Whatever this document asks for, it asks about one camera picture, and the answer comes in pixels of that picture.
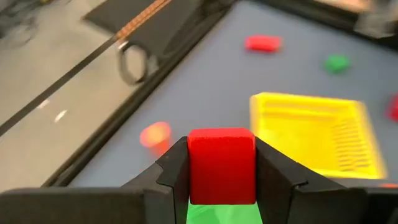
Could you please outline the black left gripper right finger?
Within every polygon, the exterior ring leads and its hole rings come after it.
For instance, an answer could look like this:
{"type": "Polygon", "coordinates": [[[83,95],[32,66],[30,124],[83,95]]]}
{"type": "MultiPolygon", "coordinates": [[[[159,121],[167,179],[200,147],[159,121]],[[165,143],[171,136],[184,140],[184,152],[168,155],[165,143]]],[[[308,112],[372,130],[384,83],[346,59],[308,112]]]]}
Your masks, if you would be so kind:
{"type": "Polygon", "coordinates": [[[397,189],[345,187],[259,138],[256,200],[263,223],[397,223],[397,189]]]}

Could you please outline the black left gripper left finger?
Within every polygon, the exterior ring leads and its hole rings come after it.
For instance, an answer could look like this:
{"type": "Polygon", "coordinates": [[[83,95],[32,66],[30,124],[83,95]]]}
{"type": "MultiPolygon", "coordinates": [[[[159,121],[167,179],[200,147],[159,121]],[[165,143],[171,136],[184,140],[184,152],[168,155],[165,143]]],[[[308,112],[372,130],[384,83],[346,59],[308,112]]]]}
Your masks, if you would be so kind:
{"type": "Polygon", "coordinates": [[[189,198],[187,138],[121,187],[49,187],[1,194],[1,223],[185,223],[189,198]]]}

